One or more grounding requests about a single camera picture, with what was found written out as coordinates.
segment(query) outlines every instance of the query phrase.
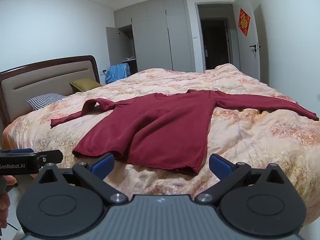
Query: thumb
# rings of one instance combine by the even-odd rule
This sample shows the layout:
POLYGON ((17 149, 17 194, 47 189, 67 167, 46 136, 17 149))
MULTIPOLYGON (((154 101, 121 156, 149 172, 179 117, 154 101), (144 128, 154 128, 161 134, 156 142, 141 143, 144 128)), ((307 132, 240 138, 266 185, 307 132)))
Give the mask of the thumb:
POLYGON ((17 180, 14 176, 10 176, 10 175, 4 175, 4 177, 7 179, 8 184, 7 185, 14 185, 17 180))

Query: blue garment on chair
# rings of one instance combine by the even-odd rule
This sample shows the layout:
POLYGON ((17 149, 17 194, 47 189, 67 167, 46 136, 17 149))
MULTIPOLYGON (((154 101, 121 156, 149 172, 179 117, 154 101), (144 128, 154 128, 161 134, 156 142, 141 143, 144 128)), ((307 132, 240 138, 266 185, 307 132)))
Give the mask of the blue garment on chair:
POLYGON ((128 76, 130 76, 130 68, 127 63, 111 66, 106 72, 106 84, 110 84, 128 76))

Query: hand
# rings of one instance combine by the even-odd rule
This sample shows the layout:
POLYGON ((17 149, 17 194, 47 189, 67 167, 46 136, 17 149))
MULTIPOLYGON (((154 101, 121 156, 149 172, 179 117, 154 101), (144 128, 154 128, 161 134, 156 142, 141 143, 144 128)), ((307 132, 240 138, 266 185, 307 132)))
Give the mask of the hand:
MULTIPOLYGON (((14 185, 17 180, 13 176, 4 176, 8 183, 7 185, 14 185)), ((10 206, 9 195, 4 192, 2 196, 0 196, 0 228, 7 227, 7 218, 8 218, 8 208, 10 206)))

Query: yellow pillow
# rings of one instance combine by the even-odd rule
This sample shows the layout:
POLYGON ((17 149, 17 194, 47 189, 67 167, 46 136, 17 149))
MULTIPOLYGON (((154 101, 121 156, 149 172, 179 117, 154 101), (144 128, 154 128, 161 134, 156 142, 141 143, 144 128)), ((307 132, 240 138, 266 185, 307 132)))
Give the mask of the yellow pillow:
POLYGON ((70 82, 69 84, 71 85, 73 90, 76 90, 75 92, 86 92, 97 87, 102 87, 101 84, 88 77, 78 79, 76 81, 70 82))

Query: wooden headboard frame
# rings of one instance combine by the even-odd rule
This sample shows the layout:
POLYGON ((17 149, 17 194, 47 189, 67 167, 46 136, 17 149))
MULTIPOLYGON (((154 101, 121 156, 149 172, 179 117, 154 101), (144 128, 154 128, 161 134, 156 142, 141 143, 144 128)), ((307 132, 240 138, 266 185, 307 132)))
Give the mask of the wooden headboard frame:
POLYGON ((52 60, 46 60, 42 62, 32 63, 28 65, 24 65, 17 68, 12 68, 3 72, 0 72, 0 117, 2 119, 4 127, 7 127, 11 122, 9 119, 9 114, 5 105, 4 101, 4 95, 1 87, 1 82, 7 78, 27 73, 29 71, 46 68, 46 67, 52 67, 56 65, 62 65, 72 62, 81 62, 81 61, 90 61, 92 64, 94 76, 96 78, 96 81, 99 83, 99 74, 98 74, 98 68, 96 60, 93 56, 77 56, 77 57, 66 57, 66 58, 58 58, 58 59, 52 59, 52 60))

